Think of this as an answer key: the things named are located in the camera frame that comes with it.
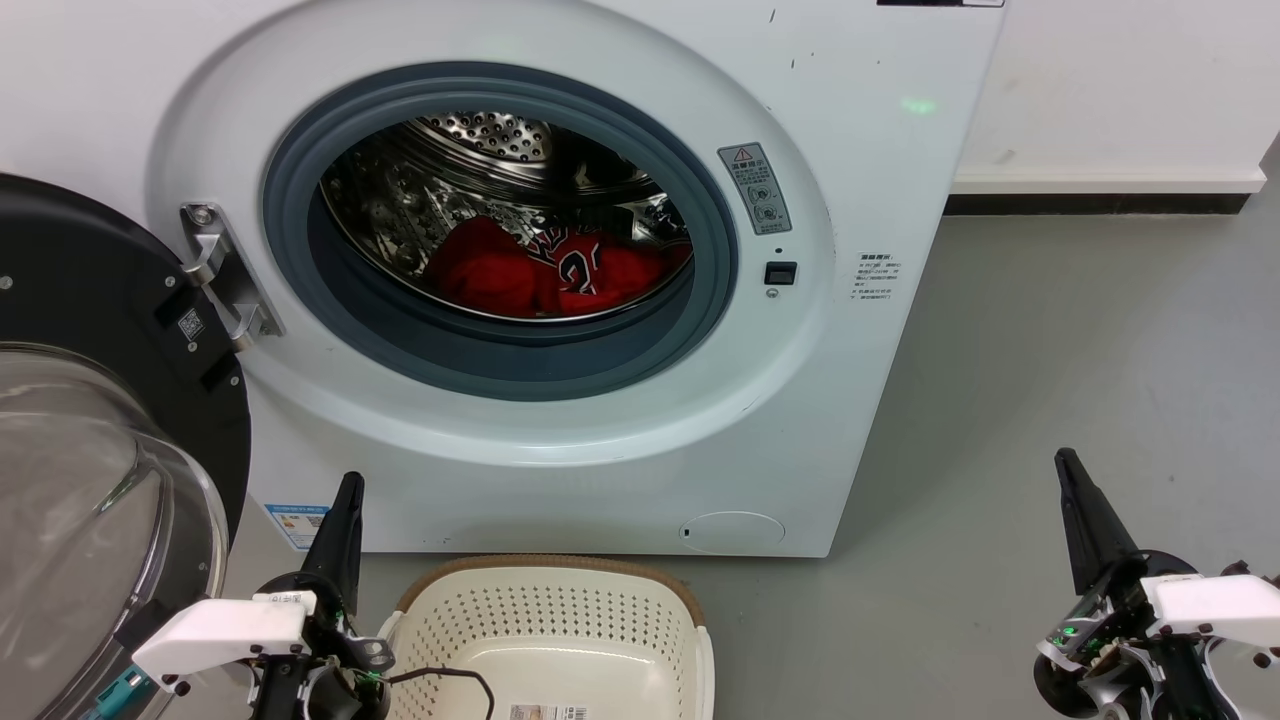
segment qr code sticker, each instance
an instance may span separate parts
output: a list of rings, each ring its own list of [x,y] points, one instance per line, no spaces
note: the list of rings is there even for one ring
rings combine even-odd
[[[205,323],[200,319],[200,314],[196,313],[195,307],[187,310],[187,314],[178,320],[178,327],[182,328],[182,334],[187,336],[188,342],[205,332]]]

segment black cable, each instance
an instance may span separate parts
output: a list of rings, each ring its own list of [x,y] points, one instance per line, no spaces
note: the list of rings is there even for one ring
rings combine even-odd
[[[422,678],[425,675],[440,675],[442,678],[471,678],[472,680],[480,683],[480,687],[484,688],[484,694],[489,697],[489,712],[485,714],[484,720],[493,720],[493,691],[489,689],[489,683],[484,682],[480,673],[472,673],[471,670],[454,670],[453,667],[419,667],[417,670],[410,670],[408,673],[383,678],[383,680],[389,685],[394,685],[397,683],[403,683],[404,680],[416,680],[417,678]]]

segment door hinge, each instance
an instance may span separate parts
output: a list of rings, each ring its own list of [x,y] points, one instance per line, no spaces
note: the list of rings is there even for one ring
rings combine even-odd
[[[218,205],[187,202],[178,215],[196,258],[183,266],[183,272],[214,301],[236,351],[247,350],[260,336],[283,336],[284,328],[259,290]]]

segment red clothing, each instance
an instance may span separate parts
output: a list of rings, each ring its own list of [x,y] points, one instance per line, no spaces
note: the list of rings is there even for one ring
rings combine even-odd
[[[689,258],[689,243],[658,249],[591,228],[550,228],[529,249],[489,218],[453,228],[428,278],[448,300],[512,318],[575,316],[617,307]]]

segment laundry basket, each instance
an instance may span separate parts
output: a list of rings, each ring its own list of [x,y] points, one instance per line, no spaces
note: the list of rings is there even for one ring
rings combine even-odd
[[[471,670],[495,720],[710,720],[701,609],[678,580],[591,557],[457,560],[413,584],[383,628],[396,674]],[[428,675],[392,691],[392,720],[484,720],[484,689]]]

